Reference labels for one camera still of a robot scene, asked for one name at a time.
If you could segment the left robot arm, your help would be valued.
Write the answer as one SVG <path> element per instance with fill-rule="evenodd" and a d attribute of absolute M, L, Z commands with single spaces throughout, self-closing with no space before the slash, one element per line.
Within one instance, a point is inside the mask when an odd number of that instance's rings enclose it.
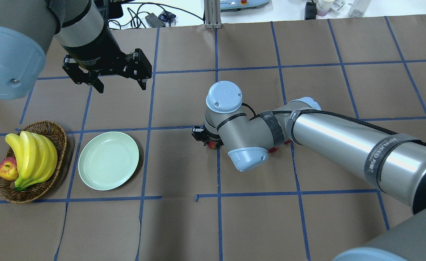
<path fill-rule="evenodd" d="M 0 99 L 31 92 L 53 38 L 67 52 L 62 68 L 75 84 L 102 94 L 99 76 L 119 75 L 145 90 L 150 61 L 139 48 L 121 51 L 102 12 L 94 0 L 0 0 Z"/>

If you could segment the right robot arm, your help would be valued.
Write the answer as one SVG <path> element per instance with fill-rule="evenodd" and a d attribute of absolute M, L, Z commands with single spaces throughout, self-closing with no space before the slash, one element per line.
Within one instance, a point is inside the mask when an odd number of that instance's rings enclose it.
<path fill-rule="evenodd" d="M 336 261 L 426 261 L 426 142 L 361 120 L 323 111 L 302 97 L 249 118 L 242 91 L 219 81 L 206 96 L 203 126 L 192 136 L 206 146 L 224 145 L 238 171 L 267 159 L 271 149 L 293 142 L 408 205 L 413 216 L 395 228 L 349 249 Z"/>

